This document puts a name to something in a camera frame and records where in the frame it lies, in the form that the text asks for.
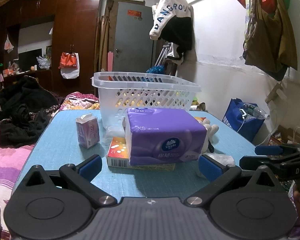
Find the pink bedsheet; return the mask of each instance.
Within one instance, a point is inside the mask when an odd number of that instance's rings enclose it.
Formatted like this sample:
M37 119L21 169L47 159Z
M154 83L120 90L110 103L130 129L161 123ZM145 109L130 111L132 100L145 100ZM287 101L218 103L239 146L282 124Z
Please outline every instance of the pink bedsheet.
M9 239L10 234L3 220L3 210L10 199L12 189L34 145L26 145L17 149L0 148L0 209L1 239Z

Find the barcode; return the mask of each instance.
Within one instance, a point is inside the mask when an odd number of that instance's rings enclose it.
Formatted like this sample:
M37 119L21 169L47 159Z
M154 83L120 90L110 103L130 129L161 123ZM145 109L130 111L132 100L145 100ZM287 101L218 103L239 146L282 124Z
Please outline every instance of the barcode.
M117 159L111 159L111 166L113 167L127 167L127 161L128 160L117 160Z

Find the white plastic basket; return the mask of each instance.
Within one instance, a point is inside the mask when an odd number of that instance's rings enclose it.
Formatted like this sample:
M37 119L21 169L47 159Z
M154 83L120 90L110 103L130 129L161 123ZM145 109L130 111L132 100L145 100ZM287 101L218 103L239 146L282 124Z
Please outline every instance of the white plastic basket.
M167 75L128 72L97 72L92 85L99 88L105 128L120 125L130 107L165 107L189 110L199 85Z

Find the white plush toy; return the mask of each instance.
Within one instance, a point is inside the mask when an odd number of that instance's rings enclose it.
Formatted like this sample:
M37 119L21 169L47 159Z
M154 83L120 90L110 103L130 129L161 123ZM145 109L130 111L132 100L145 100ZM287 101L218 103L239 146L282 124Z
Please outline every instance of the white plush toy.
M212 143L212 138L213 136L216 134L216 132L219 130L219 126L216 125L216 124L213 124L213 125L210 125L211 122L209 119L204 119L203 121L202 120L199 120L197 119L199 123L201 123L207 130L207 135L206 135L206 138L204 140L204 144L203 144L203 147L202 147L202 150L201 150L201 154L204 154L207 152L207 149L208 149L208 145L209 145L209 142L208 140Z

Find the red sticker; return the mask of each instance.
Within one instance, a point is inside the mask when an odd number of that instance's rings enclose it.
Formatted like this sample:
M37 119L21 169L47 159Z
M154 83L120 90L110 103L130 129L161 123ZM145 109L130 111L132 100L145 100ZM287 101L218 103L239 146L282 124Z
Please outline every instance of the red sticker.
M135 17L141 17L141 12L128 10L128 15L135 16Z

